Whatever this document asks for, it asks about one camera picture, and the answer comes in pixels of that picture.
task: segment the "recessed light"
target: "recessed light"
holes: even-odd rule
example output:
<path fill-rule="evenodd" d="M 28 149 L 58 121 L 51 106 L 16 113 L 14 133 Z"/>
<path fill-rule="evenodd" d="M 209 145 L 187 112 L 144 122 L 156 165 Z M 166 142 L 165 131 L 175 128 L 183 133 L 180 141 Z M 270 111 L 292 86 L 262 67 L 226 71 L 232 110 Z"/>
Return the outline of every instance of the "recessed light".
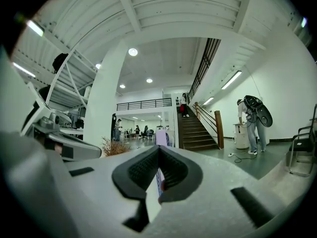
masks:
<path fill-rule="evenodd" d="M 129 49 L 129 55 L 135 57 L 138 54 L 138 51 L 135 48 Z"/>
<path fill-rule="evenodd" d="M 305 17 L 303 17 L 303 20 L 302 20 L 302 27 L 305 27 L 307 24 L 307 19 Z"/>
<path fill-rule="evenodd" d="M 35 24 L 32 20 L 29 20 L 26 23 L 34 32 L 36 32 L 39 36 L 43 36 L 43 30 L 37 24 Z"/>
<path fill-rule="evenodd" d="M 212 99 L 213 97 L 210 97 L 203 105 L 207 105 Z"/>
<path fill-rule="evenodd" d="M 242 73 L 242 71 L 237 71 L 231 79 L 229 79 L 229 81 L 222 87 L 222 90 L 226 89 L 234 80 L 237 79 L 238 76 L 240 76 L 240 74 Z"/>
<path fill-rule="evenodd" d="M 35 75 L 33 73 L 29 72 L 28 70 L 26 70 L 25 68 L 23 68 L 20 65 L 16 64 L 15 62 L 13 63 L 13 65 L 15 67 L 17 67 L 19 70 L 23 71 L 24 73 L 30 75 L 31 77 L 35 77 Z"/>

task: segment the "chair armrest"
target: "chair armrest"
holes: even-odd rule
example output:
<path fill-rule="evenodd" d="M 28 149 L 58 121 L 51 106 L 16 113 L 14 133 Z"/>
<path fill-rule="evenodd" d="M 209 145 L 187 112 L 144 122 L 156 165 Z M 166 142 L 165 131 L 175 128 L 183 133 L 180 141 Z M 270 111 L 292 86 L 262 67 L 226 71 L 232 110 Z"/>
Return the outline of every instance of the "chair armrest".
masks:
<path fill-rule="evenodd" d="M 292 141 L 293 141 L 295 138 L 300 137 L 300 136 L 304 136 L 304 135 L 309 135 L 309 132 L 307 132 L 307 133 L 302 133 L 302 134 L 298 134 L 298 135 L 293 136 Z"/>
<path fill-rule="evenodd" d="M 303 128 L 299 128 L 298 133 L 299 133 L 302 129 L 309 129 L 309 128 L 311 128 L 311 127 L 310 127 L 310 126 L 306 126 L 306 127 L 303 127 Z"/>

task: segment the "metal railing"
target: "metal railing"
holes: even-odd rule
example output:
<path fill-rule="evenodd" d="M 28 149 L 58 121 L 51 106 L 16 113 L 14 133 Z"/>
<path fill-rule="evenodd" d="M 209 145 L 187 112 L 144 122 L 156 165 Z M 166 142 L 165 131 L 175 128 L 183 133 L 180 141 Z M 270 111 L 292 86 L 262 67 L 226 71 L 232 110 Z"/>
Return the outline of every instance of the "metal railing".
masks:
<path fill-rule="evenodd" d="M 120 104 L 117 104 L 117 111 L 131 110 L 131 109 L 171 107 L 171 106 L 172 106 L 172 99 L 165 98 L 165 99 L 120 103 Z"/>
<path fill-rule="evenodd" d="M 222 121 L 220 111 L 214 112 L 214 117 L 204 110 L 201 106 L 197 104 L 197 102 L 193 105 L 193 108 L 196 110 L 196 116 L 199 120 L 203 118 L 206 123 L 216 132 L 217 140 L 218 140 L 218 147 L 220 149 L 224 148 L 224 141 L 223 141 L 223 129 L 222 129 Z"/>
<path fill-rule="evenodd" d="M 202 80 L 204 79 L 204 76 L 207 73 L 209 66 L 211 65 L 211 62 L 214 58 L 214 55 L 217 52 L 220 41 L 221 40 L 219 40 L 219 39 L 209 39 L 208 38 L 207 43 L 206 43 L 206 47 L 205 47 L 205 50 L 203 53 L 202 60 L 200 62 L 200 65 L 199 65 L 197 74 L 195 76 L 193 85 L 192 85 L 192 87 L 189 91 L 189 94 L 188 94 L 189 101 L 192 100 L 198 87 L 200 86 Z"/>

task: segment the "white shirt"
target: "white shirt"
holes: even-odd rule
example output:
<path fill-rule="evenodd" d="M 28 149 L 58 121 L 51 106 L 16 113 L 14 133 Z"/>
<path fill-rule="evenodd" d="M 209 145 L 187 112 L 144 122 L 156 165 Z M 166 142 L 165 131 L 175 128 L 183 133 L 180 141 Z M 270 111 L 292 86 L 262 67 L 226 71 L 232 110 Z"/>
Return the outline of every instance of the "white shirt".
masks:
<path fill-rule="evenodd" d="M 238 117 L 242 117 L 242 112 L 246 113 L 248 111 L 247 106 L 244 104 L 244 102 L 240 102 L 238 105 Z"/>
<path fill-rule="evenodd" d="M 182 96 L 182 98 L 180 98 L 180 104 L 187 104 L 185 98 Z"/>

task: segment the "stair railing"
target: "stair railing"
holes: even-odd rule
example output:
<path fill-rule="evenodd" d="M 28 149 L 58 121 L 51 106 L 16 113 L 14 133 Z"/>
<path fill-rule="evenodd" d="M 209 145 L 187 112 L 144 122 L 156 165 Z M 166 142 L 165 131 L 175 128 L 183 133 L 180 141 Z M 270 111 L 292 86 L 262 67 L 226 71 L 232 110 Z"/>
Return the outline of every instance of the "stair railing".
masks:
<path fill-rule="evenodd" d="M 193 108 L 196 111 L 197 118 L 201 121 L 203 118 L 206 123 L 216 132 L 218 138 L 218 147 L 220 149 L 224 148 L 224 141 L 223 141 L 223 129 L 222 129 L 222 121 L 220 111 L 217 110 L 214 112 L 214 117 L 204 110 L 201 106 L 198 105 L 196 102 Z"/>

